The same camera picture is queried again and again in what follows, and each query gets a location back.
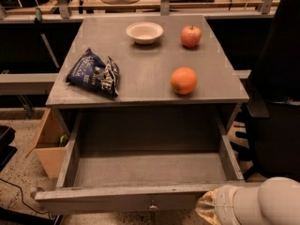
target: open drawer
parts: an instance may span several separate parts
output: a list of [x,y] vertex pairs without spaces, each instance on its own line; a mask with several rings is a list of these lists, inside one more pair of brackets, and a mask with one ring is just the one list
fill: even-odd
[[214,105],[84,110],[55,191],[53,214],[191,209],[204,192],[243,183]]

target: crumpled bag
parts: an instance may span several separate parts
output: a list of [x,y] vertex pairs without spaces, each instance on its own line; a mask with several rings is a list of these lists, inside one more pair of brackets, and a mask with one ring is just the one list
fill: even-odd
[[118,96],[119,67],[108,56],[106,64],[91,49],[87,49],[67,75],[66,82],[91,90],[104,91],[109,96]]

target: office chair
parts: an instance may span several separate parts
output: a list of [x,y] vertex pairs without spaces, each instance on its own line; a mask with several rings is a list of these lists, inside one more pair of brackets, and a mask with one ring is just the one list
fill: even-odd
[[300,0],[280,0],[242,106],[254,172],[300,182]]

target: gray tabletop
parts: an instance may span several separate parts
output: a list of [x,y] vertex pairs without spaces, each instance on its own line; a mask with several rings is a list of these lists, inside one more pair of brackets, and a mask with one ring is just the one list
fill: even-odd
[[[136,22],[153,22],[164,29],[152,45],[138,45],[127,36],[127,27]],[[202,30],[196,49],[181,45],[186,25]],[[120,68],[119,96],[111,98],[66,82],[66,77],[83,53],[91,48],[104,62],[110,56]],[[170,85],[180,67],[196,71],[198,84],[185,96],[178,96]],[[201,15],[128,16],[85,18],[61,67],[47,100],[48,107],[88,108],[102,106],[188,103],[242,103],[248,94],[222,50],[213,31]]]

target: concrete floor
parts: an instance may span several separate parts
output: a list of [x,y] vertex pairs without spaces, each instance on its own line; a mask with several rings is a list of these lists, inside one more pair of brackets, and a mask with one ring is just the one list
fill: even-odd
[[[36,132],[39,118],[43,114],[43,109],[36,109],[36,112],[30,119],[26,119],[26,113],[23,109],[1,109],[0,124],[14,128],[16,130],[15,140],[12,145],[18,148],[17,153],[0,172],[0,178],[16,184],[22,188],[23,200],[34,209],[45,212],[35,200],[30,197],[30,189],[41,187],[44,190],[53,190],[56,179],[49,179],[44,172],[37,155],[32,152],[28,157],[24,157],[28,146]],[[39,215],[22,204],[21,192],[16,187],[0,181],[0,206],[35,216],[47,218],[47,215]],[[155,214],[155,224],[160,225],[207,225],[196,214],[194,210],[180,211],[158,211]],[[132,212],[132,213],[104,213],[89,215],[65,216],[62,225],[150,225],[150,212]],[[1,221],[3,225],[14,225],[15,223]]]

